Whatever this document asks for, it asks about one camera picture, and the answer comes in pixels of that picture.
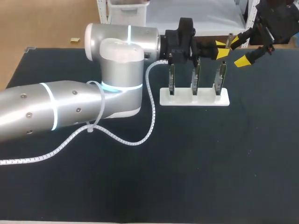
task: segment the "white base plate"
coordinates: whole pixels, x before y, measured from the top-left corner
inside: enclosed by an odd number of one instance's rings
[[[222,88],[221,95],[216,96],[214,88],[198,88],[197,96],[192,95],[191,88],[175,88],[174,96],[169,88],[160,89],[162,106],[228,106],[228,90]]]

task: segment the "spiral cable wrap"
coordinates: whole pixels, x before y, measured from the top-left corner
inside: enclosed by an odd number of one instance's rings
[[[160,61],[156,61],[154,63],[152,63],[145,72],[145,82],[146,82],[146,87],[148,89],[149,92],[149,99],[150,99],[150,103],[151,103],[151,108],[152,108],[152,119],[151,119],[151,124],[150,124],[150,128],[148,133],[145,135],[145,137],[143,139],[141,139],[138,142],[129,142],[126,140],[123,140],[121,138],[119,138],[118,136],[116,136],[115,134],[111,133],[109,130],[105,129],[104,127],[101,127],[99,125],[94,125],[94,124],[89,124],[89,125],[84,125],[80,128],[78,128],[76,131],[74,131],[59,147],[57,147],[54,151],[47,153],[45,155],[42,156],[38,156],[38,157],[32,157],[32,158],[26,158],[26,159],[11,159],[11,160],[0,160],[0,165],[14,165],[14,164],[23,164],[23,163],[33,163],[33,162],[40,162],[43,160],[47,160],[51,157],[53,157],[54,155],[56,155],[57,153],[59,153],[67,144],[69,144],[79,133],[81,133],[82,131],[86,130],[86,129],[97,129],[99,131],[102,131],[103,133],[107,134],[108,136],[110,136],[111,138],[115,139],[116,141],[124,144],[124,145],[128,145],[128,146],[138,146],[141,145],[142,143],[144,143],[151,135],[153,129],[154,129],[154,125],[155,125],[155,120],[156,120],[156,109],[155,109],[155,102],[153,99],[153,95],[151,93],[151,89],[150,89],[150,81],[149,81],[149,73],[150,70],[155,67],[156,65],[159,64],[168,64],[167,60],[160,60]]]

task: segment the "black mat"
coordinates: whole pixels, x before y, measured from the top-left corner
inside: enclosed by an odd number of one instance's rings
[[[254,66],[227,59],[231,104],[222,108],[159,105],[167,66],[150,74],[157,122],[147,142],[122,145],[84,132],[55,157],[0,167],[0,220],[284,223],[299,218],[298,50],[277,50]],[[201,86],[211,86],[220,62],[202,60]],[[177,69],[177,87],[191,80]],[[100,81],[100,67],[82,49],[36,49],[22,58],[9,87],[57,80]],[[142,109],[101,125],[138,141],[150,125]],[[0,144],[0,158],[42,155],[78,126]]]

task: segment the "metal bolt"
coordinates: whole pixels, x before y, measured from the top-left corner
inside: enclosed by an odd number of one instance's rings
[[[26,118],[32,118],[32,113],[26,113]]]

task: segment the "white storage bin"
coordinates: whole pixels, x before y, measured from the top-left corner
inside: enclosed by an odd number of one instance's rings
[[[145,27],[148,5],[145,0],[108,0],[111,24]]]

